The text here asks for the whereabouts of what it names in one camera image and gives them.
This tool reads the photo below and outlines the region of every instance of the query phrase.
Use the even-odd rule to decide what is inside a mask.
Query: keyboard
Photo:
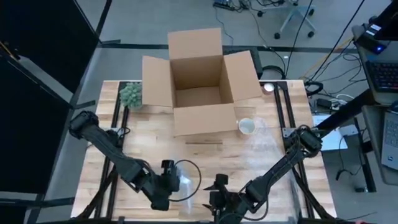
[[[398,114],[385,112],[381,163],[398,170]]]
[[[366,62],[366,68],[377,91],[398,93],[398,62]]]

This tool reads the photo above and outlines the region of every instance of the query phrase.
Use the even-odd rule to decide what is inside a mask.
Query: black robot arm
[[[215,190],[210,192],[210,205],[204,205],[212,211],[215,223],[238,224],[246,218],[247,211],[256,213],[267,202],[271,187],[281,177],[300,161],[316,156],[322,148],[322,140],[308,126],[297,128],[284,140],[288,146],[286,155],[263,176],[250,180],[238,193],[226,189],[227,175],[216,175],[214,185],[205,189]],[[246,219],[259,221],[263,217]]]
[[[98,117],[89,111],[83,111],[72,119],[69,132],[73,137],[91,142],[108,157],[121,179],[135,192],[141,190],[151,201],[152,209],[169,209],[169,197],[180,187],[174,161],[162,161],[163,174],[155,174],[146,161],[124,155],[110,140],[108,133],[98,126]]]

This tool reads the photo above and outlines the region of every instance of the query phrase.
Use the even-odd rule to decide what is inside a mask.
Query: white paper
[[[322,121],[327,119],[330,115],[325,114],[325,115],[313,115],[313,123],[314,125],[320,124]],[[339,149],[339,143],[341,138],[343,137],[341,133],[338,131],[339,128],[334,129],[331,133],[329,133],[327,136],[323,137],[322,141],[322,151],[330,151],[330,150],[337,150]],[[340,149],[347,149],[347,143],[345,139],[341,140],[340,144]]]

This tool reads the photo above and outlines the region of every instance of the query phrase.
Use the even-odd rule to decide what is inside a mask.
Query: black panel
[[[0,40],[72,93],[98,43],[74,0],[0,1]]]
[[[0,57],[0,191],[45,194],[68,106]]]
[[[25,213],[25,207],[0,206],[1,223],[23,224]]]

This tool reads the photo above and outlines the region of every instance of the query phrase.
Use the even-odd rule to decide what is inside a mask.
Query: wooden table
[[[313,126],[310,108],[301,80],[287,81],[290,99],[297,125],[306,124]],[[96,114],[102,128],[111,126],[119,81],[105,81],[102,86]],[[116,192],[116,201],[113,220],[124,216],[126,220],[139,221],[198,221],[212,220],[211,212],[202,206],[208,203],[209,192],[205,187],[213,184],[217,173],[229,175],[227,188],[237,192],[245,183],[265,173],[282,157],[284,152],[279,127],[279,120],[274,95],[263,95],[235,103],[238,119],[256,118],[264,122],[267,128],[261,129],[264,139],[256,140],[254,136],[245,136],[237,131],[200,134],[194,136],[173,136],[173,114],[170,108],[161,106],[145,106],[140,111],[130,112],[127,126],[131,128],[124,141],[123,152],[128,156],[145,159],[160,173],[162,159],[190,159],[201,169],[202,183],[200,190],[192,198],[192,209],[187,213],[186,203],[171,203],[167,212],[155,211],[150,208],[150,202],[142,192],[139,194],[131,190],[124,182],[119,180]],[[119,124],[123,109],[120,110]],[[72,217],[77,216],[89,204],[98,190],[103,168],[104,156],[95,147],[90,147],[86,152],[83,170],[73,205]],[[323,165],[322,155],[313,159],[304,160],[308,184],[319,202],[331,214],[335,214],[333,199],[331,197],[328,179]],[[190,164],[183,165],[184,171],[193,181],[192,190],[198,183],[197,170]],[[277,182],[269,195],[269,213],[264,221],[287,221],[289,217],[296,216],[298,198],[302,211],[305,204],[302,194],[293,194],[290,176],[286,175]],[[173,194],[172,198],[181,198]],[[103,214],[108,204],[108,195],[104,198]],[[248,213],[249,217],[260,217],[265,210],[262,207],[257,214]]]

